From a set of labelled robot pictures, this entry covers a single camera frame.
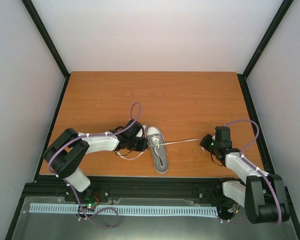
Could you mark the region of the white shoelace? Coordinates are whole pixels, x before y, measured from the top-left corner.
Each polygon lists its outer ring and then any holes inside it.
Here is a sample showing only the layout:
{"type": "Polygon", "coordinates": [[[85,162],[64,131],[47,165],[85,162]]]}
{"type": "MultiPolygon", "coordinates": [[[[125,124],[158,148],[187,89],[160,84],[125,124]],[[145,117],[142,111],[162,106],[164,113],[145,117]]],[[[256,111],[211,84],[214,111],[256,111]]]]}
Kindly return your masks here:
{"type": "MultiPolygon", "coordinates": [[[[172,145],[172,144],[178,144],[178,143],[186,143],[186,142],[193,142],[193,141],[199,141],[201,140],[200,138],[195,138],[195,139],[187,139],[187,140],[181,140],[181,141],[173,141],[173,142],[165,142],[165,143],[158,143],[158,144],[151,144],[151,147],[159,147],[159,146],[165,146],[165,145],[172,145]]],[[[133,158],[126,158],[125,155],[122,155],[119,151],[115,152],[116,156],[119,156],[122,159],[131,161],[131,160],[135,160],[138,157],[140,157],[143,153],[145,153],[147,150],[141,151],[136,157],[133,158]]]]}

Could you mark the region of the grey canvas sneaker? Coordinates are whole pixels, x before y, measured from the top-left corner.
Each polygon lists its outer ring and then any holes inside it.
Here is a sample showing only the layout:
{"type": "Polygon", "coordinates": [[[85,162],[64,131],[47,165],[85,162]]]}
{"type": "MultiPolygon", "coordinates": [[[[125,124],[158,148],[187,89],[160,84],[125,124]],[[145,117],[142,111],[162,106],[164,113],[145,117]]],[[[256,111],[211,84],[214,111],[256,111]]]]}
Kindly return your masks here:
{"type": "Polygon", "coordinates": [[[166,173],[169,165],[163,134],[157,127],[149,126],[146,131],[146,139],[153,157],[154,169],[160,174],[166,173]]]}

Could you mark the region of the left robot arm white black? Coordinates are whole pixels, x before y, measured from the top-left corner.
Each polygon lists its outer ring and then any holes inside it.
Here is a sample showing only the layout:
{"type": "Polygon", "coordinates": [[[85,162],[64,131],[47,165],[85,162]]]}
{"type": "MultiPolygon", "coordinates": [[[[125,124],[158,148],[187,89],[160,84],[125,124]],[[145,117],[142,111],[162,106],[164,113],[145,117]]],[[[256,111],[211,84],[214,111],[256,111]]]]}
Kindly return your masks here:
{"type": "Polygon", "coordinates": [[[91,181],[79,168],[84,156],[91,153],[120,150],[143,152],[148,148],[144,137],[146,126],[131,119],[126,126],[119,126],[104,133],[84,134],[72,128],[66,129],[44,152],[48,170],[76,189],[82,201],[93,198],[91,181]]]}

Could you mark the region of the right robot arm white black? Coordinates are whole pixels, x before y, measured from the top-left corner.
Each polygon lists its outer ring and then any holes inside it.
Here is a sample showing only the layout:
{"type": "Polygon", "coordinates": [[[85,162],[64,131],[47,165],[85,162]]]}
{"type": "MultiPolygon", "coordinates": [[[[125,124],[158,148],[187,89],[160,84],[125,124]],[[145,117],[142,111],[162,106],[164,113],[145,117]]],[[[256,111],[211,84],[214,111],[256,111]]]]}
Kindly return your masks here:
{"type": "Polygon", "coordinates": [[[282,177],[260,169],[240,149],[233,148],[229,127],[217,126],[214,135],[203,137],[200,146],[239,177],[240,180],[223,182],[222,193],[244,208],[252,224],[279,225],[290,219],[282,177]]]}

